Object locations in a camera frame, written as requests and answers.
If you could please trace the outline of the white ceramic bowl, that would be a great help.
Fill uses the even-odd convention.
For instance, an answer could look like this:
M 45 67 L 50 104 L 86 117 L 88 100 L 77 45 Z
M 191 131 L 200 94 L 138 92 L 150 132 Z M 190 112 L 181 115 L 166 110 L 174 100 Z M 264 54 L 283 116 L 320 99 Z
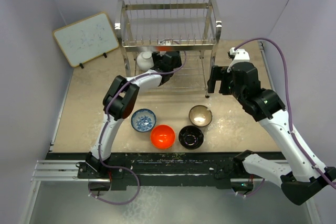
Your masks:
M 148 71 L 154 66 L 152 52 L 146 51 L 146 52 L 139 53 L 139 55 L 137 56 L 136 62 L 140 70 Z

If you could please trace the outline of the blue white patterned bowl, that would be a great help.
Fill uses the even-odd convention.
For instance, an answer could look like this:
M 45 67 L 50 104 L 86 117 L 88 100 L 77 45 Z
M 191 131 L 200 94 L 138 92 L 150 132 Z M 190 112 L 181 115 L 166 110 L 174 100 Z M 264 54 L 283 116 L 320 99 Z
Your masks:
M 156 115 L 152 110 L 139 109 L 131 116 L 131 126 L 137 132 L 149 132 L 156 125 Z

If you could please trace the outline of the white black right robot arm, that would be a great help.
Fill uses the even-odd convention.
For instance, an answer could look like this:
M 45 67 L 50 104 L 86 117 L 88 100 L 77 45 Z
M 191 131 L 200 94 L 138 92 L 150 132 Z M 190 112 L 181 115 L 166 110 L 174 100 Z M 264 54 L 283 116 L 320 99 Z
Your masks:
M 234 157 L 233 170 L 238 177 L 253 174 L 264 178 L 280 187 L 295 205 L 302 205 L 335 180 L 335 167 L 327 167 L 295 132 L 286 106 L 275 91 L 261 87 L 252 63 L 212 66 L 209 93 L 214 92 L 217 81 L 221 83 L 219 93 L 232 95 L 266 130 L 287 160 L 286 165 L 280 165 L 246 150 Z

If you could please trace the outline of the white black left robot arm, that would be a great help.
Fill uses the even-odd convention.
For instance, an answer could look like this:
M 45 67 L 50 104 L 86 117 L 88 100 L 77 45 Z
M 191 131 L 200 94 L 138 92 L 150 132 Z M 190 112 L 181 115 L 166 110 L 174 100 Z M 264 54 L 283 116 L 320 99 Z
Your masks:
M 116 76 L 103 98 L 103 124 L 86 157 L 90 173 L 96 178 L 107 174 L 108 165 L 105 161 L 110 158 L 117 132 L 124 119 L 133 111 L 139 93 L 164 85 L 186 63 L 186 60 L 181 59 L 179 51 L 168 51 L 162 56 L 154 53 L 153 61 L 154 66 L 142 74 L 129 78 Z

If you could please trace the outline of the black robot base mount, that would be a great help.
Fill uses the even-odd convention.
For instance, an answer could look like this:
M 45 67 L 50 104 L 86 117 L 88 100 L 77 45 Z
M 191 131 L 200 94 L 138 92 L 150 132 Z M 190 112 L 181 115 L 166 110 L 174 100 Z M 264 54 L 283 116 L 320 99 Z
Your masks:
M 48 161 L 74 164 L 75 178 L 109 185 L 215 187 L 229 189 L 236 181 L 257 181 L 259 176 L 238 172 L 237 152 L 112 153 L 109 168 L 96 173 L 85 163 L 86 153 L 49 153 Z

